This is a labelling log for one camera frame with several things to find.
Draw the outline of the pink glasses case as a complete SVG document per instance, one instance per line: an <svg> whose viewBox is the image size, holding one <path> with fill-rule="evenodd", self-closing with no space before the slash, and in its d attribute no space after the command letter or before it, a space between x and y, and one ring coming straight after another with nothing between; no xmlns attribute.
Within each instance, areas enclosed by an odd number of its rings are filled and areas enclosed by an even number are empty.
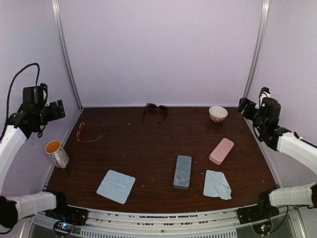
<svg viewBox="0 0 317 238"><path fill-rule="evenodd" d="M221 165L234 146L234 142L223 138L209 155L209 160L216 165Z"/></svg>

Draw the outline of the grey-blue glasses case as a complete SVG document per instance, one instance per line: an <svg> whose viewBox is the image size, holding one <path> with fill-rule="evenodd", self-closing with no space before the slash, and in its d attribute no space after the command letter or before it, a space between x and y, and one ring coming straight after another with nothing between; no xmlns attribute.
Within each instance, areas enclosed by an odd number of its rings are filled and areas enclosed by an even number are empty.
<svg viewBox="0 0 317 238"><path fill-rule="evenodd" d="M187 190L190 186L192 157L178 155L173 179L173 188Z"/></svg>

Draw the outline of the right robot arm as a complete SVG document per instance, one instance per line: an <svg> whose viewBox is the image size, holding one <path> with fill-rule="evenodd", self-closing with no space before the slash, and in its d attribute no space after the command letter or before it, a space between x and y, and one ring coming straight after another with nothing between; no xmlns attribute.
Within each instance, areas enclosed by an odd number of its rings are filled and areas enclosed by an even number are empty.
<svg viewBox="0 0 317 238"><path fill-rule="evenodd" d="M281 105L271 97L270 90L263 87L256 102L243 97L238 112L252 123L254 136L267 148L302 164L312 173L317 172L317 147L304 140L297 132L279 125ZM241 224L270 219L279 215L280 207L317 207L317 184L274 187L259 195L256 205L239 208L237 215Z"/></svg>

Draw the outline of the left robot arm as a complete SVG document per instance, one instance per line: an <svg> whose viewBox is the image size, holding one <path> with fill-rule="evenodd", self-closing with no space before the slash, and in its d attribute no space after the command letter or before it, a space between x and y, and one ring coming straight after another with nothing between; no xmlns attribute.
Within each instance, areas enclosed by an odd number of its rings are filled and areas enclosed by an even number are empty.
<svg viewBox="0 0 317 238"><path fill-rule="evenodd" d="M21 147L35 133L42 137L48 122L65 117L62 100L48 102L48 86L25 87L22 92L23 102L18 111L9 115L5 121L3 134L0 136L0 183L4 184L7 173ZM60 220L71 216L71 209L63 201L63 193L42 191L17 197L0 197L0 225L8 234L18 221L49 211Z"/></svg>

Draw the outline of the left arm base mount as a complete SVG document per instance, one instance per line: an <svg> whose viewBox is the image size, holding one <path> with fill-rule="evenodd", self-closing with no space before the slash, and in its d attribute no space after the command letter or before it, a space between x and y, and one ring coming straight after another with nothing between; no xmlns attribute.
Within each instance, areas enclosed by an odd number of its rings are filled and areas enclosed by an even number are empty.
<svg viewBox="0 0 317 238"><path fill-rule="evenodd" d="M61 238L70 235L74 228L84 226L88 214L88 210L75 207L68 207L66 211L54 209L45 212L47 217L56 220L53 224L53 232Z"/></svg>

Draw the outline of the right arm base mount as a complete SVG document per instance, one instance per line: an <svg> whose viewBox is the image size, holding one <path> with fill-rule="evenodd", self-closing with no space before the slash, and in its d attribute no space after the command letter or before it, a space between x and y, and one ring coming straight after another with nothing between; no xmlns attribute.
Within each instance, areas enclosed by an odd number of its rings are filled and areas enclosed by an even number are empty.
<svg viewBox="0 0 317 238"><path fill-rule="evenodd" d="M272 218L278 216L278 208L262 209L259 205L239 207L236 211L240 224L250 224L253 232L260 236L269 235L273 230Z"/></svg>

